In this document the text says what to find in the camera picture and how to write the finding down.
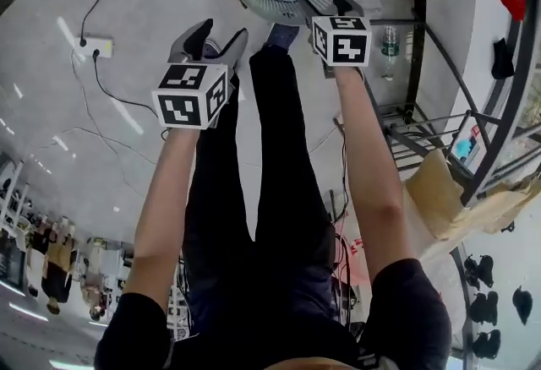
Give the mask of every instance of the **sleeve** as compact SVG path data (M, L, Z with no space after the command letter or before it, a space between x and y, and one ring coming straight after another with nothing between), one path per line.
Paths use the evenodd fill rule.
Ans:
M400 369L445 369L451 321L418 260L400 260L375 277L360 345Z
M170 344L166 315L158 303L139 293L127 293L121 296L97 346L94 367L161 369Z

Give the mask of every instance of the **beige bag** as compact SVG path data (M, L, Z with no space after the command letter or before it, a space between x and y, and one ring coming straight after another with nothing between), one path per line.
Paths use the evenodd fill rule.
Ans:
M449 172L441 150L430 151L405 186L430 232L440 240L473 228L496 233L508 227L526 204L541 192L538 173L519 183L501 183L485 199L464 208L463 188Z

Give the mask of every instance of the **black shoe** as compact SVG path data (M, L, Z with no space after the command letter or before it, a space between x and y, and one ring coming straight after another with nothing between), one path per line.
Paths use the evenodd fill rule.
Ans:
M495 329L487 333L479 333L479 337L473 342L473 353L477 358L490 360L498 356L501 346L501 332Z
M487 307L484 320L494 326L498 323L498 294L494 291L490 291L487 295Z
M492 287L494 280L492 279L492 269L494 268L494 260L490 256L481 256L481 262L477 268L477 277L488 287Z
M487 297L484 293L478 293L475 297L475 301L472 302L468 310L470 319L476 324L482 324L485 322L485 311L487 307Z
M522 286L520 286L516 289L515 293L513 293L513 305L518 312L518 317L521 319L522 324L525 325L532 312L532 294L528 291L523 291Z
M475 287L477 290L481 289L478 278L478 265L477 262L472 259L472 256L469 256L464 261L464 269L466 270L464 273L466 276L466 282L471 287Z
M494 326L498 323L498 294L490 291L488 296L478 293L468 310L471 320L477 324L488 322Z

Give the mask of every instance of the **black shirt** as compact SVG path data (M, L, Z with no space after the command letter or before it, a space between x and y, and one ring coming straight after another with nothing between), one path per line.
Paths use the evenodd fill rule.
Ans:
M359 345L339 323L294 314L246 314L239 301L235 324L174 344L167 319L148 297L123 295L96 352L96 369L262 369L297 357L326 357L355 368L380 368L381 356L401 370L445 368L451 322L439 294L415 259L396 262L375 278L370 315Z

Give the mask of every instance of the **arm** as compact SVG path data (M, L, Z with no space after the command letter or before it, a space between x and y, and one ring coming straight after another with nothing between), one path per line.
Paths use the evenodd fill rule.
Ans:
M346 137L347 173L370 280L386 266L413 258L402 185L369 94L355 68L335 68Z
M183 244L189 174L198 137L195 130L169 132L139 218L134 263L123 291L153 299L164 312Z

